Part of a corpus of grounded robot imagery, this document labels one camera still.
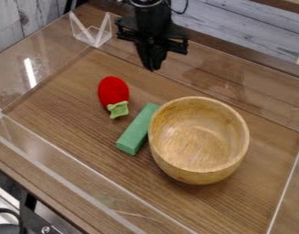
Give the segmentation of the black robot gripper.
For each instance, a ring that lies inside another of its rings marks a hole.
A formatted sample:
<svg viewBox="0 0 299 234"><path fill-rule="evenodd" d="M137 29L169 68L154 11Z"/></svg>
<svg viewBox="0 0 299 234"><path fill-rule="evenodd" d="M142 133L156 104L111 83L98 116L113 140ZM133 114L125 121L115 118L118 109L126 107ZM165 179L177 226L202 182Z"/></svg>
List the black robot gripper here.
<svg viewBox="0 0 299 234"><path fill-rule="evenodd" d="M117 18L115 25L118 38L135 43L144 66L150 71L162 67L168 51L189 53L189 35L173 22L172 15L123 16Z"/></svg>

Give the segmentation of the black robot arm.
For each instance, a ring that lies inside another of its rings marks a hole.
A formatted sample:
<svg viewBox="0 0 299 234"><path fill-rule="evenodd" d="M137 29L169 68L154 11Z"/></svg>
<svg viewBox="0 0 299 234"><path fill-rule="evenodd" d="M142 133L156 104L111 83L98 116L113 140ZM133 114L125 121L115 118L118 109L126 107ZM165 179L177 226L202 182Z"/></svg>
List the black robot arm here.
<svg viewBox="0 0 299 234"><path fill-rule="evenodd" d="M127 0L134 7L130 16L118 17L118 38L135 43L144 66L156 71L162 67L168 52L189 53L189 34L174 23L172 0Z"/></svg>

